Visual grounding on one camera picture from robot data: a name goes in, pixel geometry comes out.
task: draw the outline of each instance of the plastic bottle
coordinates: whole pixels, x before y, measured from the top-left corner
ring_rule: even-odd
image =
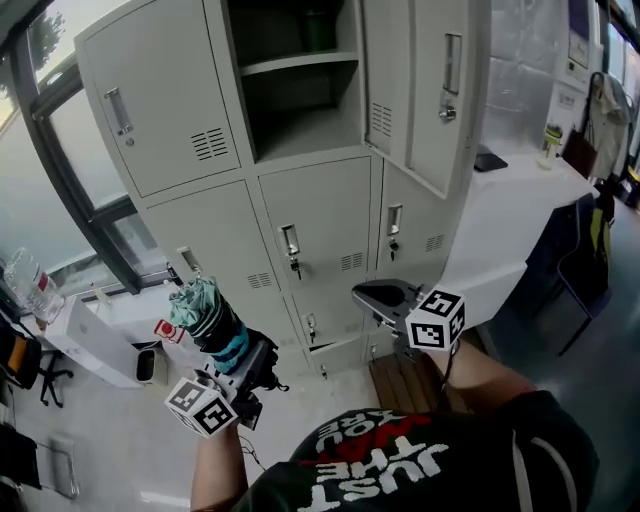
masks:
[[[11,257],[4,280],[26,309],[49,324],[64,306],[56,284],[24,247]]]

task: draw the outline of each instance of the locker vent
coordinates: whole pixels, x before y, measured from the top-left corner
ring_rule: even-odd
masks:
[[[351,270],[352,268],[358,268],[362,266],[364,255],[361,252],[350,254],[349,256],[343,256],[340,258],[340,264],[342,270]]]
[[[442,242],[444,242],[444,235],[432,236],[427,240],[427,247],[425,252],[436,251],[442,247]]]
[[[266,286],[271,286],[271,278],[269,274],[254,274],[252,276],[247,277],[249,281],[249,286],[251,288],[265,288]]]
[[[391,137],[391,109],[380,103],[371,103],[371,127]]]
[[[191,144],[198,160],[208,160],[228,153],[222,128],[192,135]]]

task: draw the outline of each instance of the black t-shirt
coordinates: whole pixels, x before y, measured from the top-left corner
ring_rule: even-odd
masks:
[[[584,510],[598,458],[552,395],[491,418],[366,409],[326,423],[236,511]]]

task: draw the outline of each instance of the black bag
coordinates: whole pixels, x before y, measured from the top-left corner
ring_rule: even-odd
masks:
[[[571,167],[578,171],[585,179],[591,175],[591,169],[596,161],[598,152],[593,147],[594,133],[591,123],[591,95],[593,94],[593,82],[597,73],[591,75],[589,82],[589,96],[585,106],[584,121],[580,131],[571,130],[569,138],[564,146],[562,158]]]

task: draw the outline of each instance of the marker cube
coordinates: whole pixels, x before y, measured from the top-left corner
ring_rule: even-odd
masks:
[[[207,438],[238,417],[219,391],[184,377],[164,403],[185,427]]]
[[[465,321],[464,298],[440,287],[429,292],[406,318],[412,348],[450,350]]]

